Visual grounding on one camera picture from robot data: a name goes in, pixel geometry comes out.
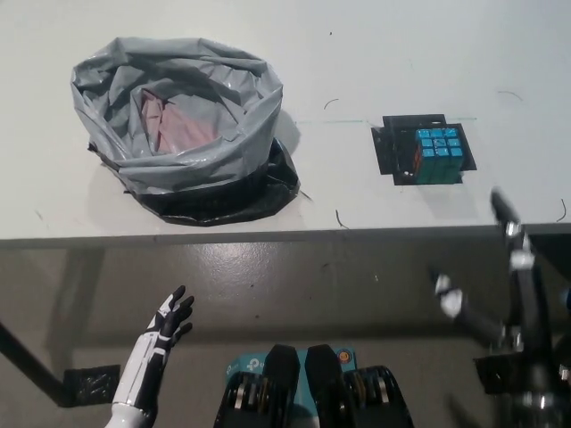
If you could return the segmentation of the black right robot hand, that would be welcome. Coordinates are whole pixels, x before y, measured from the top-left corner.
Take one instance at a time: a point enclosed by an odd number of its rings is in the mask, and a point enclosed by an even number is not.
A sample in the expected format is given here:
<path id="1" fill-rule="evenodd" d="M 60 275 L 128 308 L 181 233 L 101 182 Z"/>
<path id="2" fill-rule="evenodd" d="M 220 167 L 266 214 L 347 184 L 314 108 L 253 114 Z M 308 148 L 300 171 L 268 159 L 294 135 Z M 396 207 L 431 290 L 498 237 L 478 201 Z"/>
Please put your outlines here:
<path id="1" fill-rule="evenodd" d="M 468 296 L 439 269 L 429 271 L 441 311 L 494 353 L 475 360 L 484 391 L 490 395 L 567 396 L 552 345 L 549 306 L 535 251 L 517 213 L 502 194 L 491 192 L 492 211 L 507 245 L 509 316 L 496 320 L 474 307 Z"/>

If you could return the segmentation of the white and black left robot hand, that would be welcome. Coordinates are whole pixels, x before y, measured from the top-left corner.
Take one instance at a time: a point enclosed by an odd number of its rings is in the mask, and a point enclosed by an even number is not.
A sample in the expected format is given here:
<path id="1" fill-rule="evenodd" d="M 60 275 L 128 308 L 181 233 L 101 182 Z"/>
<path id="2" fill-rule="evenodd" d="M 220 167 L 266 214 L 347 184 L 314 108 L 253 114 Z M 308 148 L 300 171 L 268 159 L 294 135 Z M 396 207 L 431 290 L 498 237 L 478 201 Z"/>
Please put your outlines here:
<path id="1" fill-rule="evenodd" d="M 165 353 L 176 345 L 179 339 L 193 329 L 188 320 L 193 313 L 194 296 L 184 298 L 186 287 L 180 285 L 160 305 L 146 328 L 154 340 L 153 348 Z"/>

